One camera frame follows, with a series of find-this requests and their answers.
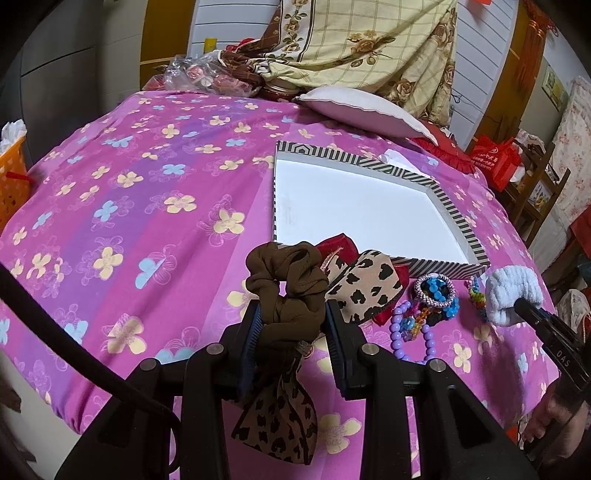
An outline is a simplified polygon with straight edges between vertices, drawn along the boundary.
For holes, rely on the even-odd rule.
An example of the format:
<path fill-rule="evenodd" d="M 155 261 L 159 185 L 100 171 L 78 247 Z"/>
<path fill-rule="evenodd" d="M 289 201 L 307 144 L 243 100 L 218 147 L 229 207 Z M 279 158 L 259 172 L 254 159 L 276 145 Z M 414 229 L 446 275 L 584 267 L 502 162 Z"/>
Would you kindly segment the striped white tray box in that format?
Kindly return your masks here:
<path fill-rule="evenodd" d="M 339 234 L 378 250 L 411 277 L 480 275 L 489 257 L 440 184 L 366 157 L 303 143 L 276 144 L 273 238 L 318 244 Z"/>

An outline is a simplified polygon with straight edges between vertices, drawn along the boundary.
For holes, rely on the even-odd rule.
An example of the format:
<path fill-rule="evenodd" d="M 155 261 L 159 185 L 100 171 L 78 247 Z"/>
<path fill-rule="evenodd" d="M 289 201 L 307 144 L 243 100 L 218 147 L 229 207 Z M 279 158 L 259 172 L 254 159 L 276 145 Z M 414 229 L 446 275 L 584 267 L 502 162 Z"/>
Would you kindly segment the wooden chair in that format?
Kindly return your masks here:
<path fill-rule="evenodd" d="M 502 205 L 509 221 L 530 247 L 544 221 L 555 206 L 571 171 L 558 177 L 550 163 L 555 144 L 550 143 L 545 151 L 538 145 L 524 145 L 514 141 L 527 160 L 520 181 L 509 182 L 501 192 Z"/>

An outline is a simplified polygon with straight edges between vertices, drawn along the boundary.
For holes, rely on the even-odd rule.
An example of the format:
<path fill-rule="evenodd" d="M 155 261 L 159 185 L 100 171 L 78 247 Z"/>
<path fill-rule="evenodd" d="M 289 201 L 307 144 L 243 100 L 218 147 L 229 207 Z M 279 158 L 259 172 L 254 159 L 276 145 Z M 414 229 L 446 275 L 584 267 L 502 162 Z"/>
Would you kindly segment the yellow floral quilt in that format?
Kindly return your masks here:
<path fill-rule="evenodd" d="M 455 1 L 283 1 L 236 53 L 266 84 L 359 89 L 447 127 L 457 14 Z"/>

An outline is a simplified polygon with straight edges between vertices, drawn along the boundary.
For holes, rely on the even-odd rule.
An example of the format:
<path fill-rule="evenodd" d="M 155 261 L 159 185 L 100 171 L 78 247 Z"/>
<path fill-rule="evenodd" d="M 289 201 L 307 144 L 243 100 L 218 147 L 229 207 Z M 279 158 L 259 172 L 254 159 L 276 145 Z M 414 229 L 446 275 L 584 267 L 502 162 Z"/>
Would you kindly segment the white fluffy scrunchie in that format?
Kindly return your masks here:
<path fill-rule="evenodd" d="M 485 285 L 488 321 L 500 327 L 523 323 L 524 320 L 514 308 L 519 298 L 537 308 L 543 306 L 543 291 L 537 274 L 519 265 L 508 265 L 493 271 Z"/>

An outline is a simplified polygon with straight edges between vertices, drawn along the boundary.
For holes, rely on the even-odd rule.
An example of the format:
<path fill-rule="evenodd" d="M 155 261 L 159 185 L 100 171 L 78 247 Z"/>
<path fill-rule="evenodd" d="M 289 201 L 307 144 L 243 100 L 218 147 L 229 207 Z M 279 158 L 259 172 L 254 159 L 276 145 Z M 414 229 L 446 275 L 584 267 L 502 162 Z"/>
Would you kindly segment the pink floral bedsheet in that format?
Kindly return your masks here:
<path fill-rule="evenodd" d="M 1 263 L 61 329 L 117 374 L 168 363 L 242 319 L 245 258 L 273 238 L 276 142 L 370 159 L 400 152 L 437 179 L 479 238 L 492 271 L 535 270 L 481 173 L 464 175 L 415 149 L 329 121 L 304 106 L 193 93 L 136 93 L 75 131 L 35 167 L 43 182 L 1 235 Z M 434 329 L 443 358 L 502 427 L 517 423 L 558 376 L 527 325 L 483 323 L 463 281 L 458 315 Z M 81 434 L 108 401 L 1 302 L 1 349 Z M 362 401 L 335 388 L 328 347 L 315 341 L 298 376 L 318 412 L 311 466 L 274 461 L 228 439 L 232 479 L 358 479 Z"/>

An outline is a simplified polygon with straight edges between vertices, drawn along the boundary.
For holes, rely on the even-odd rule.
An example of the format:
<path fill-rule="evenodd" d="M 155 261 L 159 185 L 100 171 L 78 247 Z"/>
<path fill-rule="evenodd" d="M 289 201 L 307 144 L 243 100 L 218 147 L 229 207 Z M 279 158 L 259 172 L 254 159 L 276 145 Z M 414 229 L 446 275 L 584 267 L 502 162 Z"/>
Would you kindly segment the white pink pillow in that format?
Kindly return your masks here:
<path fill-rule="evenodd" d="M 417 118 L 398 105 L 372 93 L 338 86 L 322 86 L 295 98 L 298 103 L 329 119 L 388 138 L 436 137 Z"/>

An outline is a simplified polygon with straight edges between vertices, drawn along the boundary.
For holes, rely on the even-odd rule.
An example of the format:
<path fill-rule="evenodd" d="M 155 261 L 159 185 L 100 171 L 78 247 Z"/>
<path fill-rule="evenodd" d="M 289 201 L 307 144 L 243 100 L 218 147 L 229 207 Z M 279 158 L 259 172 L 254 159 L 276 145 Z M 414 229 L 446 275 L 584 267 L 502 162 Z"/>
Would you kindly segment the clear plastic bag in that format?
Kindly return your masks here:
<path fill-rule="evenodd" d="M 142 91 L 192 91 L 229 97 L 256 96 L 263 78 L 231 52 L 214 50 L 200 57 L 177 55 L 153 75 Z"/>

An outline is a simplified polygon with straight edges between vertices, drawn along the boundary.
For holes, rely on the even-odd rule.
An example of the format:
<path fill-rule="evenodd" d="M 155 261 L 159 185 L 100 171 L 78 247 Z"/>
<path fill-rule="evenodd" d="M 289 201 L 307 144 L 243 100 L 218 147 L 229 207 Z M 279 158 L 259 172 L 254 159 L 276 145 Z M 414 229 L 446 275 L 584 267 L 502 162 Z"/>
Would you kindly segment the red hair bow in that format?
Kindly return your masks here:
<path fill-rule="evenodd" d="M 383 326 L 410 283 L 406 265 L 394 265 L 378 250 L 360 253 L 345 234 L 322 241 L 321 270 L 328 277 L 325 298 L 335 300 L 346 323 L 374 322 Z"/>

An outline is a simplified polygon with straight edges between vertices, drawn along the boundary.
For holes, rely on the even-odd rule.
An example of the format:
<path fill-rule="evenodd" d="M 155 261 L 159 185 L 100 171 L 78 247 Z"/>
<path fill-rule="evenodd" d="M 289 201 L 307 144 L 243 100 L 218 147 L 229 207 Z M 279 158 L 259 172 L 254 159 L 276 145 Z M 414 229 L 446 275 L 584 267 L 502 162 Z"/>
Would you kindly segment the red chinese knot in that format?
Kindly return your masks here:
<path fill-rule="evenodd" d="M 535 84 L 539 72 L 547 33 L 557 36 L 558 29 L 534 1 L 525 0 L 523 4 L 528 16 L 528 26 L 520 54 L 517 80 L 521 88 L 529 89 Z"/>

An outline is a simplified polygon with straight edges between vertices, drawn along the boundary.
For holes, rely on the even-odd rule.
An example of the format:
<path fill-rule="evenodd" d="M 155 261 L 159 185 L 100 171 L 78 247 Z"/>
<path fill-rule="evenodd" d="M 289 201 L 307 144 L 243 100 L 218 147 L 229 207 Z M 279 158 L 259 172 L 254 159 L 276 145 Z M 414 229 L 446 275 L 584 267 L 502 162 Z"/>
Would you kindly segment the red fringed cushion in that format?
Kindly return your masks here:
<path fill-rule="evenodd" d="M 437 143 L 425 138 L 415 138 L 414 142 L 448 166 L 464 174 L 474 174 L 476 167 L 471 158 L 457 145 L 452 135 L 447 135 L 437 125 L 421 119 L 421 123 L 434 136 Z"/>

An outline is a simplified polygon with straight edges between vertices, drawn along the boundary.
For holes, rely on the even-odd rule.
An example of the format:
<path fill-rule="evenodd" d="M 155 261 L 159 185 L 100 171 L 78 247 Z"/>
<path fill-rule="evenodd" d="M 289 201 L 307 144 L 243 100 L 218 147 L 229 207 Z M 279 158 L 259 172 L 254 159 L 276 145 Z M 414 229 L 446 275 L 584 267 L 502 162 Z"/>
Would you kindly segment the brown leopard bow scrunchie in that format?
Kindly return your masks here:
<path fill-rule="evenodd" d="M 308 465 L 318 415 L 297 371 L 321 334 L 325 303 L 334 300 L 346 323 L 375 320 L 401 298 L 409 273 L 377 250 L 348 262 L 339 250 L 325 253 L 306 241 L 260 245 L 245 265 L 245 286 L 259 301 L 259 316 L 238 399 L 242 415 L 231 436 L 274 459 Z"/>

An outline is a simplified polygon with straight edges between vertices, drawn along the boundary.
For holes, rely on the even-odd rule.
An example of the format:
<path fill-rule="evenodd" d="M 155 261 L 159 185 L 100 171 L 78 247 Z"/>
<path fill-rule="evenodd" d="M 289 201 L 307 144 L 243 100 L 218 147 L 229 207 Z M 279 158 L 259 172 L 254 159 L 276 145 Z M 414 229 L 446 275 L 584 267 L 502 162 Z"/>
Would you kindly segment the red gift bag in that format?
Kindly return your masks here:
<path fill-rule="evenodd" d="M 483 172 L 488 186 L 496 191 L 503 191 L 521 165 L 521 157 L 510 137 L 502 143 L 496 143 L 486 135 L 481 135 L 470 154 L 472 162 Z"/>

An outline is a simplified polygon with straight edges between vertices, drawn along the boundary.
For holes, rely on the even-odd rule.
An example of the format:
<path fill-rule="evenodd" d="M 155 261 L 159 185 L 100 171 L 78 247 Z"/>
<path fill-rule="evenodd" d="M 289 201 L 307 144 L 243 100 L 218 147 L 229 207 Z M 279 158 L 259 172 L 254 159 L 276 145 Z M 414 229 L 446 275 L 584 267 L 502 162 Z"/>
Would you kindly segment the orange plastic basket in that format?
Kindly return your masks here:
<path fill-rule="evenodd" d="M 21 136 L 1 154 L 0 227 L 4 229 L 16 211 L 26 203 L 34 180 L 28 176 Z"/>

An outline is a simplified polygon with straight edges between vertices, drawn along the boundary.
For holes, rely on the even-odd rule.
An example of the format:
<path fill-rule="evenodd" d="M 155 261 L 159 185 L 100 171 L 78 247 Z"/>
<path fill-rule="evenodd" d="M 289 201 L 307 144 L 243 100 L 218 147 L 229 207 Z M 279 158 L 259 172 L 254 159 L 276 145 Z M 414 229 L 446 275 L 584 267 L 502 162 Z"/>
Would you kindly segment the white folded paper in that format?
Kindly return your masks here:
<path fill-rule="evenodd" d="M 397 150 L 388 149 L 386 152 L 379 156 L 379 159 L 386 164 L 393 165 L 394 167 L 413 172 L 418 175 L 422 175 L 423 172 L 413 165 L 402 153 Z"/>

